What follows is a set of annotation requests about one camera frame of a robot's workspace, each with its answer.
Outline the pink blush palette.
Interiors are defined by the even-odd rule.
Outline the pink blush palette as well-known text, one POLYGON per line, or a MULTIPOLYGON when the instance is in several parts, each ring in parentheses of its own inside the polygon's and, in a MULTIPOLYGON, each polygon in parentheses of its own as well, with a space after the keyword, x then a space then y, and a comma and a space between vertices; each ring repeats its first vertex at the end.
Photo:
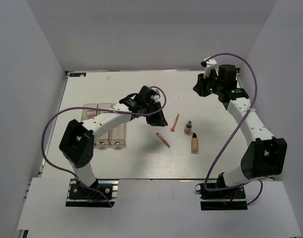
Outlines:
POLYGON ((91 119, 91 118, 95 117, 96 114, 97 114, 97 111, 87 110, 86 111, 86 119, 91 119))

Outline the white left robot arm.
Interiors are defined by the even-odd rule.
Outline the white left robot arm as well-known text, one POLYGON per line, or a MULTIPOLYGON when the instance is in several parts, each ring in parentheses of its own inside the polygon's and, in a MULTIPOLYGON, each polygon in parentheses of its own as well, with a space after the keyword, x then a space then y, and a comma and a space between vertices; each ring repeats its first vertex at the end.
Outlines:
POLYGON ((98 181, 90 163, 96 140, 115 127, 139 117, 145 117, 151 126, 168 126, 162 111, 165 104, 158 100, 163 93, 159 87, 143 86, 139 93, 126 96, 94 118, 84 121, 73 119, 68 123, 59 149, 71 164, 80 190, 87 198, 94 197, 98 191, 98 181))

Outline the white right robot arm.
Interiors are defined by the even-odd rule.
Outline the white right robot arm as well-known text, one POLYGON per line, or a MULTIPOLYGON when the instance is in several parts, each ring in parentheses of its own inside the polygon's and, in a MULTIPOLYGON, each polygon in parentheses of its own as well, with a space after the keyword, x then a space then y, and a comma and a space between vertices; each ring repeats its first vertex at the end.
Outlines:
POLYGON ((236 131, 244 135, 248 148, 240 164, 221 173, 215 187, 207 191, 217 192, 227 198, 235 188, 252 180, 280 175, 283 171, 287 152, 287 142, 275 137, 262 123, 257 113, 251 108, 252 101, 243 88, 237 86, 237 69, 230 64, 203 63, 205 73, 198 75, 193 90, 201 97, 211 94, 218 96, 226 111, 237 122, 236 131))

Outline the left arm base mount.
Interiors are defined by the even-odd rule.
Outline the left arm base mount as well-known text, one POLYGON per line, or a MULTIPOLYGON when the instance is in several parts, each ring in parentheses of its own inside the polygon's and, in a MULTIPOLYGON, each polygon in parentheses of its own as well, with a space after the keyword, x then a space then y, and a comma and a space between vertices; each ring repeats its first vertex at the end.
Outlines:
POLYGON ((96 190, 103 193, 107 200, 98 192, 82 187, 75 179, 71 179, 66 197, 66 207, 111 208, 115 204, 118 191, 118 180, 99 180, 96 190))

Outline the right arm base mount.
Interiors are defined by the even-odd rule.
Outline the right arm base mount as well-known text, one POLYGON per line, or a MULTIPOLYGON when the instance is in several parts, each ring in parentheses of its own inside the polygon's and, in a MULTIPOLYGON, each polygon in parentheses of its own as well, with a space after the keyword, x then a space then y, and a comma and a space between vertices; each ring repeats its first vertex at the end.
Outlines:
POLYGON ((225 191, 207 191, 204 183, 195 186, 195 192, 200 195, 202 211, 233 211, 247 210, 246 194, 243 188, 225 191))

